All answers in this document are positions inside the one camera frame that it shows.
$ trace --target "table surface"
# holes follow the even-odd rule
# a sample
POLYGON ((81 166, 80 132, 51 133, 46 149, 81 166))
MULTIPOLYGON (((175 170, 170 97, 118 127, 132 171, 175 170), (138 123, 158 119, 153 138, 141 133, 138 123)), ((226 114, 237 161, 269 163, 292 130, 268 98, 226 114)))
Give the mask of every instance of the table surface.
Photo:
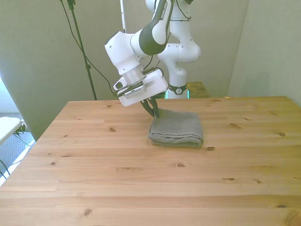
POLYGON ((200 149, 154 146, 140 105, 69 102, 0 188, 2 226, 300 226, 301 108, 286 97, 159 100, 200 149))
POLYGON ((21 120, 18 118, 0 118, 0 145, 6 141, 20 126, 21 120))

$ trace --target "gray towel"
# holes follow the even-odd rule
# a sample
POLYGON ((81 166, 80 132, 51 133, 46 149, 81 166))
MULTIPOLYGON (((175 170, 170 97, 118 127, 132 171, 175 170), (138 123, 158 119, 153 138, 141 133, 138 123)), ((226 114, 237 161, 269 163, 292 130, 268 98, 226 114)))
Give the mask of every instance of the gray towel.
POLYGON ((155 145, 173 147, 201 147, 203 130, 198 115, 191 112, 175 112, 159 109, 149 131, 149 139, 155 145))

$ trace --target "gray wall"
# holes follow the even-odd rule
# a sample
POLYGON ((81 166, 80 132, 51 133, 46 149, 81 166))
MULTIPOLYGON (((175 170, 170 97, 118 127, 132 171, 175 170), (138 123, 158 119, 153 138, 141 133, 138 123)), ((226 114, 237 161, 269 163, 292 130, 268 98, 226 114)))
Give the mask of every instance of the gray wall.
MULTIPOLYGON (((120 1, 76 3, 87 55, 113 83, 119 75, 104 44, 122 29, 120 1)), ((0 21, 1 77, 38 139, 68 101, 93 99, 83 56, 59 0, 0 0, 0 21)), ((98 98, 113 99, 104 79, 92 74, 98 98)))
MULTIPOLYGON (((191 32, 202 49, 202 57, 183 67, 188 72, 188 81, 203 82, 212 97, 228 93, 248 2, 195 0, 191 5, 191 32)), ((124 7, 128 32, 136 32, 151 21, 152 13, 144 0, 124 0, 124 7)))
POLYGON ((301 1, 250 0, 229 95, 301 105, 301 1))

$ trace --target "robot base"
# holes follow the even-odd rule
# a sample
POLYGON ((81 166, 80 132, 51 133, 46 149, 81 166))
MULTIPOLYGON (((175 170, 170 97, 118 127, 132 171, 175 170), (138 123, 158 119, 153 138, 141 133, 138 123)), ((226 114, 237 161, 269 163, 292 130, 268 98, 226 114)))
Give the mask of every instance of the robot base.
POLYGON ((165 93, 165 99, 189 99, 190 97, 190 92, 189 90, 185 90, 182 94, 177 95, 171 90, 167 90, 165 93))

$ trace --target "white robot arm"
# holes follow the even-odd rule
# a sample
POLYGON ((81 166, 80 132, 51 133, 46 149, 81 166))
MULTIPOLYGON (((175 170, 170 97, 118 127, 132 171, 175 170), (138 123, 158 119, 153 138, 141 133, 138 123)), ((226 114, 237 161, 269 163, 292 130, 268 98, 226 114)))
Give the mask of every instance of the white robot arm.
MULTIPOLYGON (((192 1, 180 0, 183 8, 192 1)), ((121 76, 114 85, 121 103, 129 106, 141 102, 152 116, 159 117, 158 106, 153 96, 166 91, 168 87, 182 84, 186 79, 186 73, 184 69, 178 70, 176 62, 196 60, 200 50, 198 48, 194 50, 195 53, 192 53, 196 44, 191 41, 187 21, 184 22, 183 15, 178 12, 180 11, 178 0, 146 0, 146 4, 154 12, 152 21, 135 34, 118 32, 108 40, 105 49, 121 76), (185 46, 187 49, 180 48, 179 44, 170 44, 166 47, 167 31, 169 24, 172 23, 173 31, 171 30, 171 32, 175 32, 174 35, 181 41, 181 46, 185 46), (171 82, 168 85, 160 69, 149 74, 143 71, 139 60, 156 54, 161 54, 159 57, 167 65, 170 75, 181 78, 181 83, 171 82), (147 100, 153 105, 153 109, 149 107, 147 100)))

